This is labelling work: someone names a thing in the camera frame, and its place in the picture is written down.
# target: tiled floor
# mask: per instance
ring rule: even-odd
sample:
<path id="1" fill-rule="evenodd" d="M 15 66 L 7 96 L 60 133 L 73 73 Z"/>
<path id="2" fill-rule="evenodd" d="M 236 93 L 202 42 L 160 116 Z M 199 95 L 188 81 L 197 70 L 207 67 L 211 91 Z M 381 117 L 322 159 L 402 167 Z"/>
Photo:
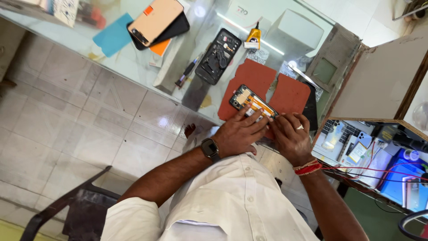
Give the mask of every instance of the tiled floor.
<path id="1" fill-rule="evenodd" d="M 401 16 L 403 0 L 304 0 L 359 36 L 369 47 L 403 36 L 408 23 Z"/>
<path id="2" fill-rule="evenodd" d="M 100 172 L 94 185 L 123 194 L 154 167 L 181 154 L 184 126 L 213 124 L 51 42 L 29 34 L 1 89 L 0 218 L 25 226 L 64 193 Z M 257 146 L 257 160 L 317 226 L 307 194 L 282 156 Z M 170 200 L 160 208 L 165 218 Z M 67 210 L 56 218 L 64 220 Z M 53 220 L 47 233 L 61 227 Z"/>

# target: bare foot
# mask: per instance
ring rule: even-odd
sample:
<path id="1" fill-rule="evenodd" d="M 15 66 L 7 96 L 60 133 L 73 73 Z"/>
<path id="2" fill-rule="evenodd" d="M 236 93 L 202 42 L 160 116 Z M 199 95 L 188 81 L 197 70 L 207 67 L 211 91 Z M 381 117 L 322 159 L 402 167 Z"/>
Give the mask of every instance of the bare foot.
<path id="1" fill-rule="evenodd" d="M 184 135 L 186 136 L 186 138 L 189 138 L 189 136 L 193 133 L 193 131 L 195 131 L 195 129 L 195 124 L 187 125 L 184 130 Z"/>

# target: blue plastic sheet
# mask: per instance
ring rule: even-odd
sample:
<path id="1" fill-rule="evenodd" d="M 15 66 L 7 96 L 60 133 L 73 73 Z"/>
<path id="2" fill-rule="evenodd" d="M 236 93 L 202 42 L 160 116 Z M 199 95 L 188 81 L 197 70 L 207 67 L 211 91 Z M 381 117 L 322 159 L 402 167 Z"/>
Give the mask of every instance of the blue plastic sheet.
<path id="1" fill-rule="evenodd" d="M 131 42 L 126 24 L 132 21 L 133 19 L 131 16 L 125 13 L 122 17 L 92 38 L 95 44 L 101 47 L 106 57 L 111 57 Z"/>

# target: red heat-resistant mat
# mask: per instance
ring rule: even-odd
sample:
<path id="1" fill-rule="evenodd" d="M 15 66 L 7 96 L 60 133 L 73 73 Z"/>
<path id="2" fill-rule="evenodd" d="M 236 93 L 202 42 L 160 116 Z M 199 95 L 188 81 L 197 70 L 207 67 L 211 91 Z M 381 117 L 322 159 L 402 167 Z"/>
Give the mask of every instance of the red heat-resistant mat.
<path id="1" fill-rule="evenodd" d="M 256 93 L 263 100 L 270 84 L 275 79 L 276 71 L 262 64 L 246 59 L 236 70 L 235 77 L 230 80 L 218 111 L 221 120 L 228 120 L 233 117 L 237 110 L 230 105 L 229 100 L 233 96 L 233 91 L 237 90 L 241 84 L 245 84 L 250 90 Z M 278 86 L 268 103 L 278 113 L 302 113 L 308 101 L 310 88 L 293 78 L 280 74 L 278 76 Z M 265 135 L 273 138 L 272 132 Z"/>

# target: glass table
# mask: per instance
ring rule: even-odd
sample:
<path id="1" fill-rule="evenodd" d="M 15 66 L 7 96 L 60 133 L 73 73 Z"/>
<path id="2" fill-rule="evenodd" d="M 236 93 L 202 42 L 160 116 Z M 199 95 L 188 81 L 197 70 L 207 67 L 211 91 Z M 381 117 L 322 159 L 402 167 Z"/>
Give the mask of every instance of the glass table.
<path id="1" fill-rule="evenodd" d="M 125 13 L 129 13 L 135 19 L 151 1 L 92 0 L 88 3 L 101 9 L 107 21 L 106 25 L 109 25 Z M 247 57 L 259 58 L 262 64 L 278 72 L 284 70 L 285 60 L 297 61 L 303 58 L 310 62 L 335 24 L 302 0 L 270 0 L 263 3 L 254 0 L 189 0 L 186 2 L 181 0 L 180 2 L 187 10 L 186 17 L 190 23 L 190 31 L 173 39 L 164 55 L 161 68 L 149 65 L 151 51 L 138 51 L 133 43 L 127 44 L 112 57 L 105 57 L 101 48 L 92 40 L 100 30 L 79 22 L 76 22 L 74 28 L 69 28 L 4 9 L 0 9 L 0 15 L 178 104 L 181 104 L 190 81 L 187 81 L 182 89 L 175 88 L 171 91 L 161 91 L 154 85 L 166 81 L 170 84 L 174 83 L 182 75 L 186 65 L 207 47 L 221 28 L 226 28 L 245 41 L 251 28 L 255 27 L 256 22 L 259 21 L 262 30 L 261 49 L 256 52 L 259 55 L 251 54 L 241 46 L 234 56 L 233 63 L 226 69 L 218 84 L 210 87 L 207 100 L 198 111 L 203 117 L 217 124 L 222 123 L 217 112 L 228 82 L 235 75 L 238 65 Z M 309 27 L 317 30 L 316 34 L 313 31 L 302 31 L 304 28 L 299 25 L 299 21 L 287 22 L 285 17 L 289 13 L 294 18 L 304 19 Z M 286 28 L 294 31 L 293 34 L 298 35 L 298 41 L 310 48 L 302 51 L 297 47 L 301 45 L 281 39 L 280 35 L 272 30 L 275 24 L 278 24 L 278 29 Z"/>

